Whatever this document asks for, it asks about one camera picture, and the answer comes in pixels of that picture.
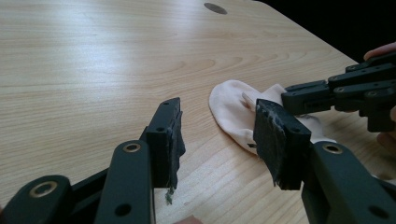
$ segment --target cloth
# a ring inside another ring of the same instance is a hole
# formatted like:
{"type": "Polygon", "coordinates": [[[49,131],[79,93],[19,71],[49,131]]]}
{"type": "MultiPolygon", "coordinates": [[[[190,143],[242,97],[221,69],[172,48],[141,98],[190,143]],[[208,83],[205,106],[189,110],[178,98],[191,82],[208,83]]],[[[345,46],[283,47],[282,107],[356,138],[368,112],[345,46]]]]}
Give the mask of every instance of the cloth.
{"type": "MultiPolygon", "coordinates": [[[[209,96],[209,107],[220,128],[231,136],[241,147],[257,154],[253,140],[256,100],[270,100],[282,105],[280,94],[286,92],[275,84],[264,92],[259,92],[238,80],[228,80],[217,85],[209,96]]],[[[334,140],[323,135],[318,118],[304,115],[297,118],[311,132],[311,142],[334,140]]]]}

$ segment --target wooden table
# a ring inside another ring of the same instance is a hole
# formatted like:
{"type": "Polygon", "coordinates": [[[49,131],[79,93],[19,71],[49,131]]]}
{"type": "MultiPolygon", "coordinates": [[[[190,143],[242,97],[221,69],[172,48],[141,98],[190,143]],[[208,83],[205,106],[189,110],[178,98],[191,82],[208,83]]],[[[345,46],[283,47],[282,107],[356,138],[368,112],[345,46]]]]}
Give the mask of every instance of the wooden table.
{"type": "MultiPolygon", "coordinates": [[[[306,223],[300,191],[274,188],[257,156],[212,117],[208,96],[229,79],[259,91],[341,74],[354,62],[260,2],[0,2],[0,204],[42,175],[72,184],[137,139],[158,104],[180,97],[187,153],[173,205],[156,190],[158,223],[306,223]]],[[[393,159],[356,114],[317,113],[324,132],[374,175],[393,159]]]]}

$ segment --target dark floor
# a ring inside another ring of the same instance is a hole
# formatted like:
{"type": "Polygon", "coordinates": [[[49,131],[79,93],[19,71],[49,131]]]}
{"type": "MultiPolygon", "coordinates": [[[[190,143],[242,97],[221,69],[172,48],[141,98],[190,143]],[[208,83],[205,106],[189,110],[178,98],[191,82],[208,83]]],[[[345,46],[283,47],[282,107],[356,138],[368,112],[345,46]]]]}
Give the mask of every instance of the dark floor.
{"type": "Polygon", "coordinates": [[[396,1],[257,0],[361,63],[370,49],[396,41],[396,1]]]}

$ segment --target table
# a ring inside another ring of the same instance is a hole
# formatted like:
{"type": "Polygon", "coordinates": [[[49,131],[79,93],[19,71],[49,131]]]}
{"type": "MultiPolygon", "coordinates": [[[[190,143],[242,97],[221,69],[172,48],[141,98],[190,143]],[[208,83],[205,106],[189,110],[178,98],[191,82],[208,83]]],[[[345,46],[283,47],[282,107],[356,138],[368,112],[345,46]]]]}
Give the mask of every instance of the table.
{"type": "MultiPolygon", "coordinates": [[[[158,104],[180,97],[187,152],[173,205],[155,190],[158,223],[307,223],[300,191],[274,188],[257,156],[212,117],[229,79],[264,91],[341,74],[354,62],[274,9],[249,0],[1,1],[0,204],[27,182],[72,184],[137,139],[158,104]],[[204,3],[224,8],[209,10],[204,3]]],[[[396,160],[356,113],[317,113],[325,134],[374,175],[396,160]]]]}

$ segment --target skin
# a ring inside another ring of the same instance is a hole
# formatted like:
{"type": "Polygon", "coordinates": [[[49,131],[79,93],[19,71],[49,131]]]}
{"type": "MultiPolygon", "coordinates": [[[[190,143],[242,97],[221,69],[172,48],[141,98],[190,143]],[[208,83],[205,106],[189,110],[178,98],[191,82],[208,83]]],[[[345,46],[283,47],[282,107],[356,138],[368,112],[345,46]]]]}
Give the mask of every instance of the skin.
{"type": "MultiPolygon", "coordinates": [[[[364,60],[368,60],[372,57],[387,54],[390,52],[396,51],[396,42],[384,45],[382,47],[379,47],[377,49],[372,49],[368,51],[364,55],[364,60]]],[[[396,121],[396,106],[394,106],[390,110],[390,118],[393,121],[396,121]]],[[[384,148],[386,148],[390,153],[392,153],[394,156],[396,156],[396,130],[390,133],[380,133],[376,141],[384,148]]]]}

